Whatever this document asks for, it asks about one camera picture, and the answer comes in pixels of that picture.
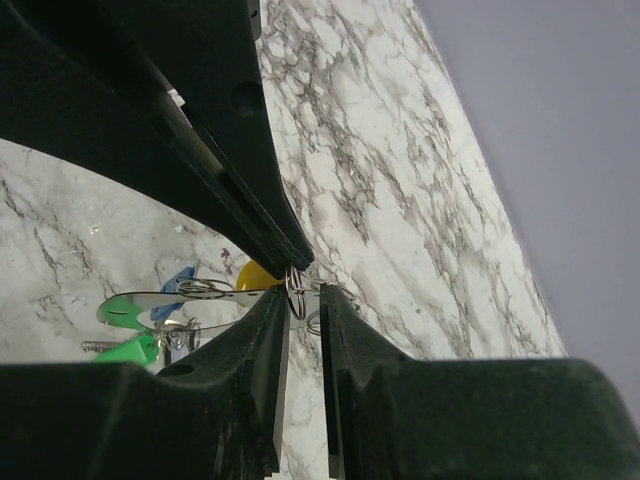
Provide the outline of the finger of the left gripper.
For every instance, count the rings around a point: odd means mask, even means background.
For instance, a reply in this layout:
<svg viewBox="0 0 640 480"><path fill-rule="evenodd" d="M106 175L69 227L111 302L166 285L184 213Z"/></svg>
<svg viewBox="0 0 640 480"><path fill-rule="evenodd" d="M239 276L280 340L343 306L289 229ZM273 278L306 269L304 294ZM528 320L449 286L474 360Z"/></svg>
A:
<svg viewBox="0 0 640 480"><path fill-rule="evenodd" d="M218 161L184 99L104 2L2 3L2 138L129 187L235 243L239 222L205 177L208 167L222 170Z"/></svg>
<svg viewBox="0 0 640 480"><path fill-rule="evenodd" d="M106 1L185 101L218 161L205 177L242 230L234 242L267 270L307 269L314 253L284 192L246 1Z"/></svg>

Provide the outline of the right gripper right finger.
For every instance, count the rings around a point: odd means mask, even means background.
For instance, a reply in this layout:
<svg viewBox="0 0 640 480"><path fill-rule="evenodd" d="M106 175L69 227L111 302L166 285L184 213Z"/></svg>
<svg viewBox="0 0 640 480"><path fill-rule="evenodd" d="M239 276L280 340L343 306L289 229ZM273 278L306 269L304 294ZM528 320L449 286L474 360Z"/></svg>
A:
<svg viewBox="0 0 640 480"><path fill-rule="evenodd" d="M621 397L577 359L419 361L320 291L333 479L635 479Z"/></svg>

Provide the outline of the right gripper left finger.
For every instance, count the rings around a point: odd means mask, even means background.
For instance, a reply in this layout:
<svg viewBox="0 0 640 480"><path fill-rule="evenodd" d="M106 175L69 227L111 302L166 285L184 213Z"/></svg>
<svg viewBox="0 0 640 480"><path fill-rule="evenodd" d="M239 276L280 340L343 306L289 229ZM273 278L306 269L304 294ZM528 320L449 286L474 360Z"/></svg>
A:
<svg viewBox="0 0 640 480"><path fill-rule="evenodd" d="M285 290L157 373L133 363L1 369L5 479L262 479L280 469Z"/></svg>

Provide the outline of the green key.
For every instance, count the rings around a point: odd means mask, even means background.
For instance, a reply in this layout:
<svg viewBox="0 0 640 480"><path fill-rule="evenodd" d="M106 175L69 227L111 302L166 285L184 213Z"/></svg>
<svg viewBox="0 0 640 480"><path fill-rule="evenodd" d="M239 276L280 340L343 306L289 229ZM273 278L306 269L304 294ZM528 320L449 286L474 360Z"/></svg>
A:
<svg viewBox="0 0 640 480"><path fill-rule="evenodd" d="M159 344L151 335L137 335L126 341L84 341L81 348L95 353L100 363L135 363L148 366L159 356Z"/></svg>

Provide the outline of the blue key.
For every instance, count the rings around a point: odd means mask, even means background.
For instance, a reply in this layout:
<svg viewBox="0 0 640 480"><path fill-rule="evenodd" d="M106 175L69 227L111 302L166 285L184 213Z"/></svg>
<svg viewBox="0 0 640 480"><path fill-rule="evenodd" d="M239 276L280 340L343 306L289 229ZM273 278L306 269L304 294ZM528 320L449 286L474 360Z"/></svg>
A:
<svg viewBox="0 0 640 480"><path fill-rule="evenodd" d="M191 265L187 265L178 273L176 273L173 277L167 280L162 286L160 292L161 293L170 293L176 294L178 291L178 285L181 281L192 279L195 277L197 271L199 269L198 263L192 263ZM172 313L180 310L184 303L182 302L174 302L172 304L154 307L150 313L150 319L154 324L164 323Z"/></svg>

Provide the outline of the yellow handled screwdriver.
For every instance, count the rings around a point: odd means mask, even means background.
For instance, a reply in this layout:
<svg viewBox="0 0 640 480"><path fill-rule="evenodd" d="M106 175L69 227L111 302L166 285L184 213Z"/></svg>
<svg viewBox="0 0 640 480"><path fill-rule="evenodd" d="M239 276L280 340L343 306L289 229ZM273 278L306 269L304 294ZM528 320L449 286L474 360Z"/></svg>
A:
<svg viewBox="0 0 640 480"><path fill-rule="evenodd" d="M274 278L257 262L250 260L239 271L235 289L237 291L266 290L281 283L281 280Z"/></svg>

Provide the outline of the small metal keyring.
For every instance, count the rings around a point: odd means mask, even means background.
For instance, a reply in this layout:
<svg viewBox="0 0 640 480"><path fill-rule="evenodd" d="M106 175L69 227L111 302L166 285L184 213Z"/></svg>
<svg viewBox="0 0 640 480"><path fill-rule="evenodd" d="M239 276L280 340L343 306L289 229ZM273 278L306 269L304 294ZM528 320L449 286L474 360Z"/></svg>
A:
<svg viewBox="0 0 640 480"><path fill-rule="evenodd" d="M304 320L307 313L305 289L301 272L294 266L288 267L284 277L284 285L291 312L297 320Z"/></svg>

